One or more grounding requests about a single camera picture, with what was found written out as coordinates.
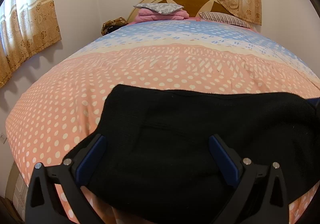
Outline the pink folded blanket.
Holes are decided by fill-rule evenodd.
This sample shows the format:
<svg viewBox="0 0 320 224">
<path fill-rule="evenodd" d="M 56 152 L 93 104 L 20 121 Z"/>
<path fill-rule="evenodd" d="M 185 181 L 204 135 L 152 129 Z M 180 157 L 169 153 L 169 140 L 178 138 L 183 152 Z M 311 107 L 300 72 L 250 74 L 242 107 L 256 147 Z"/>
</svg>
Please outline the pink folded blanket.
<svg viewBox="0 0 320 224">
<path fill-rule="evenodd" d="M 149 21 L 161 21 L 161 20 L 186 20 L 190 16 L 185 10 L 178 10 L 171 14 L 160 14 L 155 11 L 143 8 L 138 11 L 133 22 L 149 22 Z"/>
</svg>

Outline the brown bag beside bed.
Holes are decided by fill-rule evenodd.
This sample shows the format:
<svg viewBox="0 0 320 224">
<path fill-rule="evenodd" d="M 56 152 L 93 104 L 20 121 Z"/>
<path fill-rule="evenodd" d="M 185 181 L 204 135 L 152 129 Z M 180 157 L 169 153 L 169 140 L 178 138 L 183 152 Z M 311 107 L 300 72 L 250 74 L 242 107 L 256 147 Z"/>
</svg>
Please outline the brown bag beside bed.
<svg viewBox="0 0 320 224">
<path fill-rule="evenodd" d="M 107 35 L 128 24 L 129 23 L 123 17 L 119 17 L 114 20 L 109 20 L 102 25 L 101 35 L 102 36 Z"/>
</svg>

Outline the beige side curtain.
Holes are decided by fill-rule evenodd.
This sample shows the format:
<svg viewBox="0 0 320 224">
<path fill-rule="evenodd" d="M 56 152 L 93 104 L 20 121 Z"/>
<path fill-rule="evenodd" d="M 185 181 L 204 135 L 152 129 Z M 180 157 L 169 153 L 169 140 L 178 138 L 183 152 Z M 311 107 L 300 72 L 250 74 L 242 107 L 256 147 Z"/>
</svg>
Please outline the beige side curtain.
<svg viewBox="0 0 320 224">
<path fill-rule="evenodd" d="M 1 4 L 1 86 L 29 58 L 61 40 L 54 0 Z"/>
</svg>

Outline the black pants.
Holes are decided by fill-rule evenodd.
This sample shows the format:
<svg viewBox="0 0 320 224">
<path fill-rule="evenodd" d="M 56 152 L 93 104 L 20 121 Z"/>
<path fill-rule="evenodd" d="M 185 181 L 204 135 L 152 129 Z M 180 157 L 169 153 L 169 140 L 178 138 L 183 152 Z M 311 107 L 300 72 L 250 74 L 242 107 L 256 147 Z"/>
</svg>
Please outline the black pants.
<svg viewBox="0 0 320 224">
<path fill-rule="evenodd" d="M 105 142 L 81 187 L 153 223 L 215 223 L 234 194 L 210 152 L 218 135 L 241 158 L 278 162 L 288 204 L 319 181 L 319 109 L 287 92 L 217 95 L 117 85 L 96 130 Z"/>
</svg>

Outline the polka dot bed cover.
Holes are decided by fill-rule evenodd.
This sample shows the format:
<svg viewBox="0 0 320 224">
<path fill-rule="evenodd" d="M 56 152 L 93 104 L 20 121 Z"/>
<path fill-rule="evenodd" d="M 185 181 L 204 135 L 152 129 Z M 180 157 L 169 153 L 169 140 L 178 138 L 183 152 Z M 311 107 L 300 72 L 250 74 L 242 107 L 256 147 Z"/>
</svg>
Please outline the polka dot bed cover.
<svg viewBox="0 0 320 224">
<path fill-rule="evenodd" d="M 193 20 L 128 25 L 53 67 L 12 109 L 7 136 L 28 189 L 35 164 L 60 165 L 96 130 L 105 100 L 117 85 L 319 97 L 317 76 L 290 51 L 258 33 Z M 79 223 L 62 187 L 55 187 L 67 216 Z M 153 223 L 80 188 L 103 223 Z M 319 223 L 319 181 L 289 204 L 289 223 Z"/>
</svg>

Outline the white wall outlet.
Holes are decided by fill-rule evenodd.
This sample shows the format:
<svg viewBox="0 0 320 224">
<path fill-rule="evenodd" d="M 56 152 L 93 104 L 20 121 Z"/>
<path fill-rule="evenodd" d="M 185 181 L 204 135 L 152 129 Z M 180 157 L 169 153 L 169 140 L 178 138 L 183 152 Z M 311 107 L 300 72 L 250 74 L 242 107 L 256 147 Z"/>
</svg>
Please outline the white wall outlet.
<svg viewBox="0 0 320 224">
<path fill-rule="evenodd" d="M 4 144 L 7 140 L 7 136 L 4 133 L 0 134 L 0 142 Z"/>
</svg>

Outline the grey patterned pillow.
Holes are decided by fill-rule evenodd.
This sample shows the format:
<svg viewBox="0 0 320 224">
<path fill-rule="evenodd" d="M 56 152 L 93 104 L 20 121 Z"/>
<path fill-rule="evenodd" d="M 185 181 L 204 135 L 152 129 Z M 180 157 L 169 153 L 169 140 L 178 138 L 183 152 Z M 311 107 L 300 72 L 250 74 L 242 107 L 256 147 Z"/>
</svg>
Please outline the grey patterned pillow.
<svg viewBox="0 0 320 224">
<path fill-rule="evenodd" d="M 184 6 L 171 3 L 139 3 L 134 5 L 134 8 L 148 9 L 159 14 L 171 14 L 182 10 Z"/>
</svg>

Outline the striped pillow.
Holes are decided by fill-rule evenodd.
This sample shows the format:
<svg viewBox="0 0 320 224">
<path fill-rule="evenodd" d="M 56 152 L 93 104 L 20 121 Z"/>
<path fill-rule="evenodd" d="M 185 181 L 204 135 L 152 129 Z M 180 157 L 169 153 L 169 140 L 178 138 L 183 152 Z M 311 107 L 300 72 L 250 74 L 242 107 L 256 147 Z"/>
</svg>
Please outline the striped pillow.
<svg viewBox="0 0 320 224">
<path fill-rule="evenodd" d="M 246 22 L 242 19 L 239 19 L 235 16 L 225 14 L 225 13 L 201 12 L 201 13 L 199 13 L 199 15 L 200 15 L 201 20 L 203 20 L 203 21 L 220 22 L 223 24 L 252 29 L 252 26 L 248 22 Z"/>
</svg>

